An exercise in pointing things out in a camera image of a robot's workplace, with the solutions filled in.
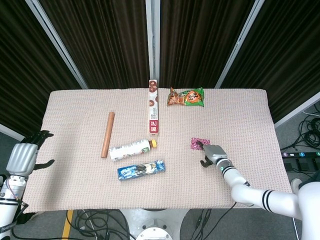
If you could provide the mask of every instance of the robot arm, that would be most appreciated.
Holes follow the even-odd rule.
[[[0,240],[10,239],[10,230],[16,225],[17,218],[28,205],[22,201],[28,176],[33,170],[43,169],[53,164],[36,164],[38,149],[45,139],[53,136],[49,131],[41,131],[17,143],[11,153],[6,170],[10,177],[3,183],[0,191]]]
[[[317,226],[320,216],[320,182],[311,182],[301,188],[298,195],[269,189],[252,188],[248,181],[233,166],[225,151],[218,145],[197,143],[205,152],[201,165],[215,165],[231,187],[231,196],[237,203],[258,206],[268,212],[303,220],[302,239],[315,240],[320,237]]]

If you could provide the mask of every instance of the table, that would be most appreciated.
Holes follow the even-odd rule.
[[[158,147],[116,162],[100,157],[108,114],[115,112],[110,147],[148,138],[148,88],[52,92],[42,129],[54,136],[37,163],[55,163],[30,175],[26,212],[229,208],[229,186],[213,166],[201,166],[205,155],[190,148],[192,137],[222,146],[252,187],[291,192],[264,90],[205,89],[204,107],[167,106],[169,92],[158,90]],[[158,159],[166,172],[118,180],[118,168]]]

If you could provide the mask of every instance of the white bottle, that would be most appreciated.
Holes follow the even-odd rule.
[[[124,159],[126,157],[147,153],[151,148],[156,148],[157,142],[152,139],[142,139],[123,146],[115,146],[109,149],[109,156],[113,161]]]

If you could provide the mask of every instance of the bottle cap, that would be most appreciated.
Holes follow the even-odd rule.
[[[157,142],[156,142],[156,140],[152,139],[152,140],[151,140],[151,143],[152,143],[152,147],[153,147],[153,148],[156,148],[156,147],[157,147]]]

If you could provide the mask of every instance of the black curtain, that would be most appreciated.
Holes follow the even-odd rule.
[[[162,0],[160,86],[214,88],[254,0]]]
[[[40,0],[92,89],[147,88],[145,0]]]
[[[222,88],[267,91],[276,122],[320,91],[320,1],[266,0]]]
[[[80,86],[24,0],[0,1],[0,31],[0,124],[30,135],[50,92]]]

